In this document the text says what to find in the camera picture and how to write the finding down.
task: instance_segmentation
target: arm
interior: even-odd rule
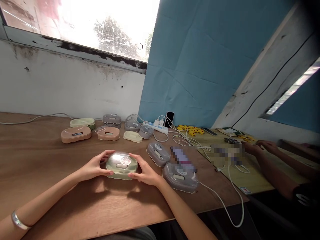
[[[251,145],[246,142],[242,142],[242,144],[247,153],[256,157],[263,175],[272,186],[274,186],[282,196],[291,200],[293,197],[293,190],[299,185],[267,159],[259,146]]]
[[[129,177],[138,179],[148,185],[156,186],[166,199],[174,217],[189,240],[217,239],[210,229],[201,221],[194,211],[181,199],[181,197],[169,186],[163,177],[156,174],[148,163],[139,155],[131,154],[141,169],[142,173],[130,173]]]
[[[274,142],[259,140],[257,141],[256,145],[263,146],[268,152],[280,158],[282,161],[296,170],[301,176],[312,181],[317,179],[318,171],[281,152]]]
[[[67,176],[38,197],[34,198],[16,211],[19,220],[27,226],[33,226],[63,195],[65,195],[77,183],[94,178],[99,175],[112,175],[110,170],[101,169],[99,163],[107,158],[107,154],[114,151],[106,150],[92,158],[86,165],[78,171]],[[15,225],[11,215],[0,222],[0,239],[19,240],[27,230],[23,230]]]

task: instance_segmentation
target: power strip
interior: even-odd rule
[[[149,126],[151,128],[153,128],[154,130],[157,130],[159,132],[162,132],[164,134],[168,134],[168,128],[164,127],[164,126],[155,126],[153,123],[148,122],[148,121],[144,121],[142,123],[143,126]]]

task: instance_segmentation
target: hand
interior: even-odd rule
[[[276,154],[280,150],[274,142],[259,140],[256,142],[259,147],[263,146],[269,153]]]
[[[114,153],[116,150],[105,150],[99,155],[93,157],[86,165],[80,168],[75,174],[79,177],[79,181],[89,180],[91,178],[104,175],[110,176],[113,174],[112,171],[102,169],[100,163],[107,160],[110,154]]]
[[[129,155],[137,160],[142,169],[142,173],[129,173],[128,177],[158,187],[161,181],[164,180],[163,177],[158,175],[140,155],[132,153],[129,153]]]
[[[255,157],[258,156],[259,154],[263,154],[263,149],[261,147],[259,147],[258,145],[252,145],[248,142],[241,142],[241,143],[244,146],[247,153],[249,153]]]

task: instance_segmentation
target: window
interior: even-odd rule
[[[266,112],[268,115],[272,115],[292,94],[299,89],[299,87],[305,83],[318,69],[320,68],[320,58],[308,68],[307,71],[279,98],[279,100],[272,105],[272,107]]]
[[[148,62],[160,0],[0,0],[8,26]]]

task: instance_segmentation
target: white wall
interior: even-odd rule
[[[63,112],[79,118],[115,112],[125,118],[138,113],[144,78],[106,64],[0,41],[3,112]]]
[[[307,13],[297,3],[274,33],[212,127],[233,126],[249,109],[234,128],[259,139],[270,141],[286,139],[297,143],[320,144],[320,134],[260,118],[268,107],[319,58],[320,48],[316,35],[313,34],[308,39],[313,31]]]

